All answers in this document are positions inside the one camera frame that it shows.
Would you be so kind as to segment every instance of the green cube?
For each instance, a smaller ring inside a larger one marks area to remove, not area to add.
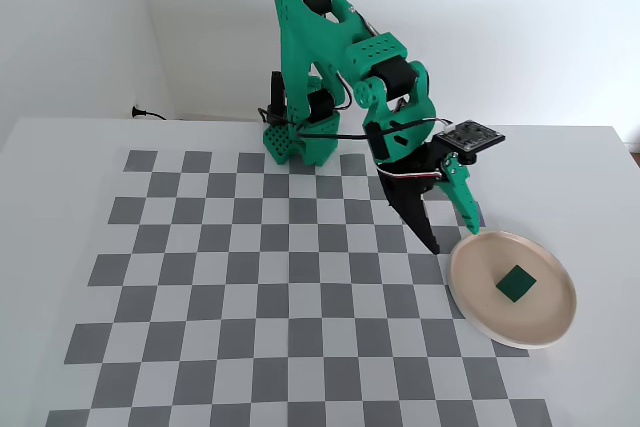
[[[536,279],[531,277],[522,267],[516,265],[498,282],[496,287],[498,287],[500,292],[509,297],[511,302],[516,302],[526,294],[535,283]]]

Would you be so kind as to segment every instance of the checkerboard mat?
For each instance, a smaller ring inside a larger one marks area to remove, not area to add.
[[[551,425],[527,351],[452,301],[439,189],[435,256],[363,154],[131,151],[117,180],[62,366],[93,370],[46,427]]]

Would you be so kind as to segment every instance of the white wall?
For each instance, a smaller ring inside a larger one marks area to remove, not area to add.
[[[0,146],[19,116],[174,117],[145,0],[0,0]]]
[[[179,112],[257,118],[279,66],[273,1],[149,1]],[[443,116],[640,142],[640,0],[350,1],[426,64]]]

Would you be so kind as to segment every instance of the white table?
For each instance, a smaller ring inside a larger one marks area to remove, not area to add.
[[[24,425],[65,286],[122,148],[262,149],[262,125],[25,119],[0,155],[0,425]],[[500,127],[470,184],[494,228],[548,248],[578,294],[561,342],[532,351],[555,427],[640,419],[640,169],[613,129]],[[341,152],[366,151],[343,141]]]

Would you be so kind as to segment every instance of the power cord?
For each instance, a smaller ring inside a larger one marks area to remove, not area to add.
[[[133,117],[135,119],[138,115],[152,115],[154,117],[158,117],[159,119],[167,120],[164,117],[162,117],[160,114],[154,114],[153,112],[147,112],[146,110],[140,110],[137,105],[134,105],[133,109],[131,109],[131,117]]]

